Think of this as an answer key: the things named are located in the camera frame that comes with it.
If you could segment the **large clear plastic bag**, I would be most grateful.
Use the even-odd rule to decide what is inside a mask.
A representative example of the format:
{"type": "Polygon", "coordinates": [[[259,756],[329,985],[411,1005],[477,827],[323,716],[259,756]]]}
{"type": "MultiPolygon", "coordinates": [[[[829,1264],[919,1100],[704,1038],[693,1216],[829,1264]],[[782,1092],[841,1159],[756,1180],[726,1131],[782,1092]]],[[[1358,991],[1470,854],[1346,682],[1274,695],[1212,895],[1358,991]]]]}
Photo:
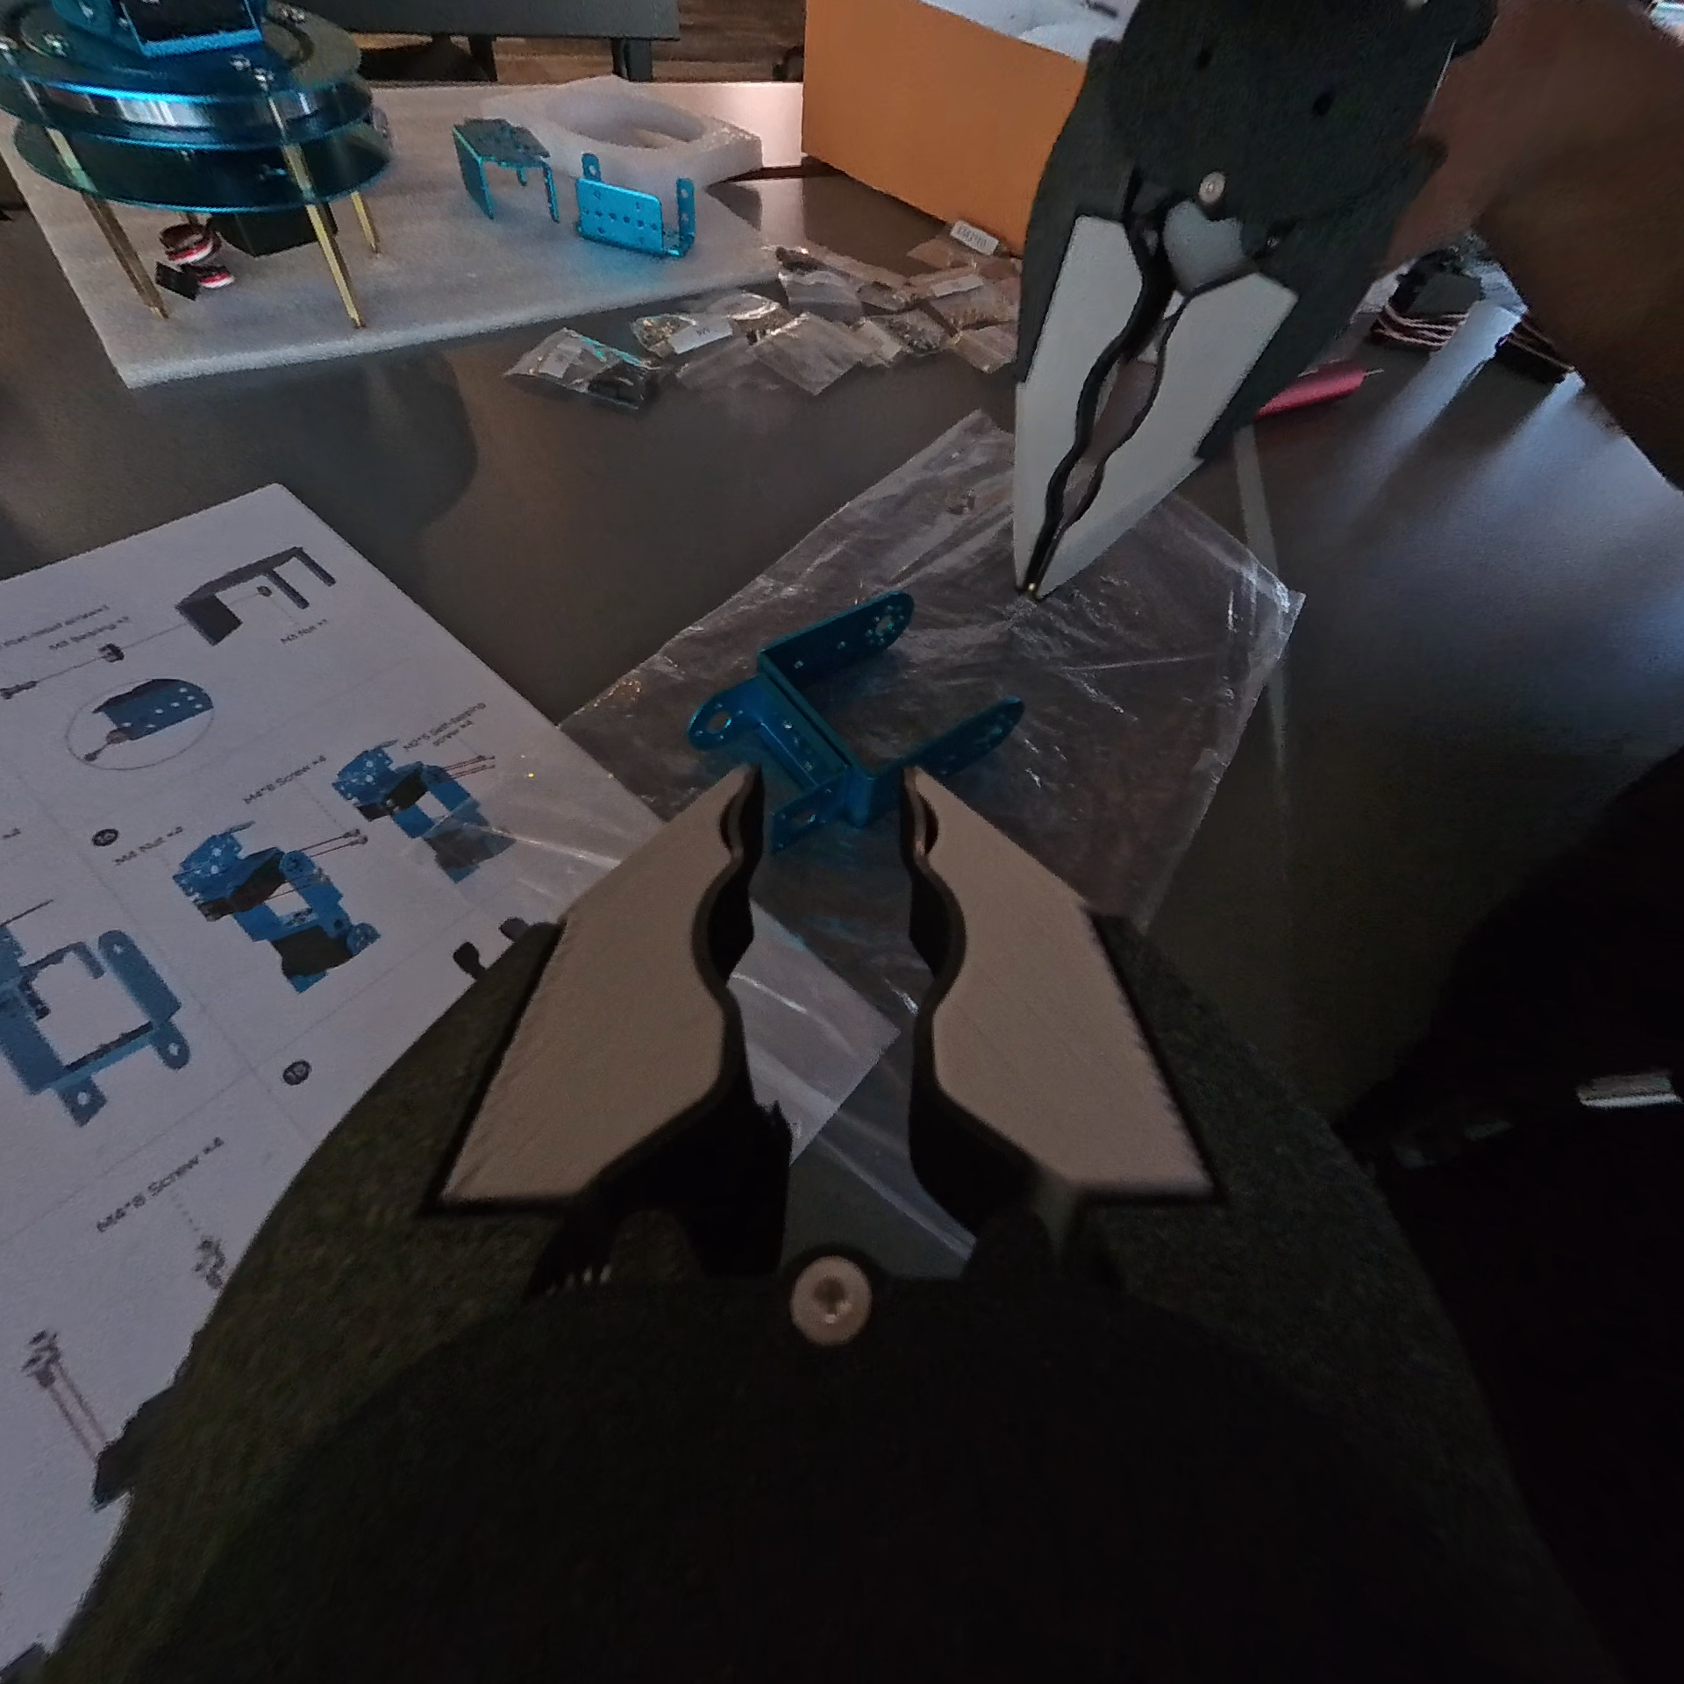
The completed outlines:
{"type": "Polygon", "coordinates": [[[658,814],[727,759],[762,759],[775,813],[798,785],[766,736],[747,729],[703,748],[688,736],[696,709],[747,682],[770,643],[904,592],[906,631],[822,677],[814,715],[878,768],[1019,699],[1022,720],[950,785],[1099,913],[1147,926],[1300,598],[1175,494],[1047,598],[1019,595],[1009,456],[992,420],[957,420],[572,710],[565,730],[658,814]]]}

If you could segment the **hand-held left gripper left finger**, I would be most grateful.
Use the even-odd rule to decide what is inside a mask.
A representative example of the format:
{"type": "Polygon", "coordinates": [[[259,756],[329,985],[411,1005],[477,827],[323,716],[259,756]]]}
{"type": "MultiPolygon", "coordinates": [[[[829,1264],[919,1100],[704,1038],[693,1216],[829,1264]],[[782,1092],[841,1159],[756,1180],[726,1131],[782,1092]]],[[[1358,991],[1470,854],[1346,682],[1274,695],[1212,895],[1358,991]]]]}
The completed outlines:
{"type": "Polygon", "coordinates": [[[704,1275],[779,1264],[789,1123],[753,1098],[727,987],[762,814],[759,768],[730,768],[566,909],[439,1162],[439,1216],[552,1217],[536,1275],[609,1275],[641,1216],[704,1275]]]}

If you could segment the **orange box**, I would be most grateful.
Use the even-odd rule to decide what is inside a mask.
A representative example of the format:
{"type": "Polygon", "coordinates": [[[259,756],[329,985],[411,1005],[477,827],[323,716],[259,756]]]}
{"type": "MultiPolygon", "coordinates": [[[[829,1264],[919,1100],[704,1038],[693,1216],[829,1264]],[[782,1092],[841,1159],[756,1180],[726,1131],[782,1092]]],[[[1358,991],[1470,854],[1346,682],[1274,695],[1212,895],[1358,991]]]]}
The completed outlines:
{"type": "Polygon", "coordinates": [[[802,150],[1019,253],[1099,38],[1135,2],[806,2],[802,150]]]}

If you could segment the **person's right forearm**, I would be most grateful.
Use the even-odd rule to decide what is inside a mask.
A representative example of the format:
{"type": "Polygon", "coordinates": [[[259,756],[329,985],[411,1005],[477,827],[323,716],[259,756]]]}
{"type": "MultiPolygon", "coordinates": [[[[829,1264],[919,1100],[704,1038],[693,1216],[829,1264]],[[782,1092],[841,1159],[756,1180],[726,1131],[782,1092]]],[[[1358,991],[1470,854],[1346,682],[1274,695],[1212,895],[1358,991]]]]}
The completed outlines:
{"type": "Polygon", "coordinates": [[[1420,137],[1443,158],[1385,267],[1476,234],[1681,486],[1681,38],[1635,2],[1499,2],[1420,137]]]}

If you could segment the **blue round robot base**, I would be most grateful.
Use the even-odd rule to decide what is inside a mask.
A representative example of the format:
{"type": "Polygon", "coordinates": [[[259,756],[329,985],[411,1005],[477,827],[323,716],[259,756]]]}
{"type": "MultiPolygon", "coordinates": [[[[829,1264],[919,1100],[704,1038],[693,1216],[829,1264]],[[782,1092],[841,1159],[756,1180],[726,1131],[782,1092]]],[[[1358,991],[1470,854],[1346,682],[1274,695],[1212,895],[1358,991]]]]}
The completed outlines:
{"type": "Polygon", "coordinates": [[[294,2],[3,2],[12,148],[91,215],[151,317],[167,319],[117,208],[193,228],[305,218],[353,327],[331,208],[349,201],[372,253],[366,191],[392,145],[353,38],[294,2]]]}

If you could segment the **blue metal U bracket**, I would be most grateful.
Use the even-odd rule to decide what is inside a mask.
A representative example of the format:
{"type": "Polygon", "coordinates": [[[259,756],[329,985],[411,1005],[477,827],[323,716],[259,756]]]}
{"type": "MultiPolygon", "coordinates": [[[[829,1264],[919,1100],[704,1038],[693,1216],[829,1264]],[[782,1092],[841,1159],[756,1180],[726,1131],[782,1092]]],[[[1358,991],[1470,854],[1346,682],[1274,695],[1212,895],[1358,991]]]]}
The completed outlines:
{"type": "Polygon", "coordinates": [[[811,702],[811,690],[886,653],[913,615],[916,598],[890,589],[811,623],[762,644],[747,679],[716,690],[690,715],[684,735],[693,748],[723,752],[753,741],[793,782],[793,798],[767,820],[775,853],[837,820],[851,830],[875,824],[898,807],[906,768],[955,777],[992,755],[1022,723],[1025,702],[1005,696],[880,765],[862,764],[811,702]]]}

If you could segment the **white instruction sheet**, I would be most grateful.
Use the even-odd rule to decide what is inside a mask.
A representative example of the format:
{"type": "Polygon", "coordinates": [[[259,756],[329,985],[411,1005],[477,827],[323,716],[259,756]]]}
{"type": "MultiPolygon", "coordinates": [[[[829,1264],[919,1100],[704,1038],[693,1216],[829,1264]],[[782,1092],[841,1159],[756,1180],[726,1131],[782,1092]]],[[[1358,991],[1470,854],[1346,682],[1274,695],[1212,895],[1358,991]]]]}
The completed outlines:
{"type": "Polygon", "coordinates": [[[3,582],[6,1665],[308,1151],[657,827],[278,486],[3,582]]]}

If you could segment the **clear bag of long parts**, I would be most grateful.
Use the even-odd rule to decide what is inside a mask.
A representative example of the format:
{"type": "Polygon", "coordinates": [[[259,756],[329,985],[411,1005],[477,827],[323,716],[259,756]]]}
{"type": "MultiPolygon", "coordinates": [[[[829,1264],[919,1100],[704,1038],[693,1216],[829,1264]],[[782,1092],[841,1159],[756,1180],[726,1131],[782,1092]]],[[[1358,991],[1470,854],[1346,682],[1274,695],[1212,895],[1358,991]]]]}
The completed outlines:
{"type": "Polygon", "coordinates": [[[952,1279],[973,1236],[916,1177],[913,1014],[929,981],[906,938],[827,954],[753,909],[730,979],[753,1098],[791,1128],[782,1260],[857,1253],[880,1273],[952,1279]]]}

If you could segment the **blue metal bracket with holes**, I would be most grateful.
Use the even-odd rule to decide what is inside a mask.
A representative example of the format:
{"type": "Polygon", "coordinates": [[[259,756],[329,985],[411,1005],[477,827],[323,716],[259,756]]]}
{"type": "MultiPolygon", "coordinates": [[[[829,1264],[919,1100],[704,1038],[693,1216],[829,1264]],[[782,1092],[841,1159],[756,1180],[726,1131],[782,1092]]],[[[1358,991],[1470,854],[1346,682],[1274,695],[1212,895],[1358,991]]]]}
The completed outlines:
{"type": "Polygon", "coordinates": [[[455,161],[461,181],[475,208],[495,218],[495,181],[490,171],[511,173],[518,185],[536,173],[543,185],[549,222],[560,222],[554,171],[547,148],[507,117],[462,117],[451,123],[455,161]]]}
{"type": "Polygon", "coordinates": [[[601,178],[599,155],[580,152],[580,173],[576,178],[578,240],[680,263],[696,240],[696,185],[680,178],[674,201],[677,218],[667,222],[657,194],[601,178]]]}

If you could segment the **pink screwdriver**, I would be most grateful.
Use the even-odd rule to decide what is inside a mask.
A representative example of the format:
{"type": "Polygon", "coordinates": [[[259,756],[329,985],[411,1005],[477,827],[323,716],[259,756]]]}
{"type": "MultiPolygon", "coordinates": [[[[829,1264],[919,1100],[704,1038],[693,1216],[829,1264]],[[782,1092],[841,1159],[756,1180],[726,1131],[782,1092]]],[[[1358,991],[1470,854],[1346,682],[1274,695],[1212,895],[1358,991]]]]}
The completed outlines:
{"type": "Polygon", "coordinates": [[[1316,368],[1306,368],[1303,374],[1299,374],[1271,399],[1267,399],[1254,411],[1254,420],[1267,420],[1267,418],[1278,418],[1278,415],[1289,415],[1289,411],[1303,411],[1303,410],[1319,410],[1319,407],[1345,399],[1353,392],[1358,392],[1379,371],[1382,368],[1369,368],[1363,361],[1356,361],[1356,358],[1322,362],[1316,368]]]}

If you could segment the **pile of small screw bags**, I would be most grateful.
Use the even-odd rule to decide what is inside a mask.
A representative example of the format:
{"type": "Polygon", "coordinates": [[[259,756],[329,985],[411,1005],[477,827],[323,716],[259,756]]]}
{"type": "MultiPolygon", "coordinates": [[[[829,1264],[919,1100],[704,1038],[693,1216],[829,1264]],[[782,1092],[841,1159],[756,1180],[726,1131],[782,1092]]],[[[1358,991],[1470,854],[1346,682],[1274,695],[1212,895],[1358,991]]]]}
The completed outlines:
{"type": "Polygon", "coordinates": [[[628,346],[557,327],[523,351],[507,379],[639,415],[664,395],[821,397],[867,371],[957,361],[995,374],[1016,361],[1022,258],[957,241],[957,228],[890,271],[827,244],[775,247],[775,290],[727,289],[641,315],[628,346]]]}

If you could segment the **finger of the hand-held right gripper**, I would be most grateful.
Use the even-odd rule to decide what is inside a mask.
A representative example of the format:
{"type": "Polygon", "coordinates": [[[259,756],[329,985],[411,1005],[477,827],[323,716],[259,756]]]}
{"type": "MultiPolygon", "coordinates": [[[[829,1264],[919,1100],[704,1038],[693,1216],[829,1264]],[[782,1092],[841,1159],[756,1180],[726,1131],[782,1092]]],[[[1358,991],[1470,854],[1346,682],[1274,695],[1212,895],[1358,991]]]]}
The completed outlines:
{"type": "Polygon", "coordinates": [[[1106,456],[1090,502],[1052,542],[1041,592],[1103,559],[1194,473],[1199,444],[1294,304],[1291,290],[1202,290],[1176,312],[1130,431],[1106,456]]]}
{"type": "Polygon", "coordinates": [[[1050,588],[1067,480],[1087,448],[1110,368],[1163,315],[1163,266],[1122,222],[1077,215],[1035,333],[1022,330],[1014,456],[1016,588],[1050,588]]]}

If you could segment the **white foam block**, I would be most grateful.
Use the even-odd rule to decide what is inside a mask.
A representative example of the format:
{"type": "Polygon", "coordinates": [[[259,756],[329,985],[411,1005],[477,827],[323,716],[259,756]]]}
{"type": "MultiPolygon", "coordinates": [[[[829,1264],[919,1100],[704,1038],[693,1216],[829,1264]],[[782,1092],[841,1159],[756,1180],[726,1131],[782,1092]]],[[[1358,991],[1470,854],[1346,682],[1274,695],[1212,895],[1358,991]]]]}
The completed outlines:
{"type": "Polygon", "coordinates": [[[480,116],[526,129],[557,176],[578,178],[590,152],[603,181],[661,198],[677,178],[703,191],[766,165],[759,136],[615,76],[504,89],[480,103],[480,116]]]}

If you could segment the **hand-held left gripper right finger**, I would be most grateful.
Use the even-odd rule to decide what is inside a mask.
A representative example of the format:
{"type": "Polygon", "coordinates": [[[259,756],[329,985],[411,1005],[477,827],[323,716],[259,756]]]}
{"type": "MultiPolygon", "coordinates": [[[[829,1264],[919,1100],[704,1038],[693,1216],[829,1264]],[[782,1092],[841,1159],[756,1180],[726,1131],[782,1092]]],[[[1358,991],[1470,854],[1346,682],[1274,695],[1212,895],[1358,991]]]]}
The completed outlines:
{"type": "Polygon", "coordinates": [[[1199,1205],[1215,1171],[1087,900],[929,772],[904,772],[909,1158],[973,1239],[1014,1216],[1199,1205]]]}

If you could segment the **person's black clothing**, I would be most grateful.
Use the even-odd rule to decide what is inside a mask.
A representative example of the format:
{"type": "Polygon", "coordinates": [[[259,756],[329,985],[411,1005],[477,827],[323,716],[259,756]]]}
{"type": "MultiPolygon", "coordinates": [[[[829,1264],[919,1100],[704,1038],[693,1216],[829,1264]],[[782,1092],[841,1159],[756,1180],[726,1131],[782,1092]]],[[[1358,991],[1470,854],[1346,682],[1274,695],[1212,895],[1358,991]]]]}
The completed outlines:
{"type": "Polygon", "coordinates": [[[1628,1680],[1681,1680],[1681,755],[1455,951],[1336,1126],[1628,1680]]]}

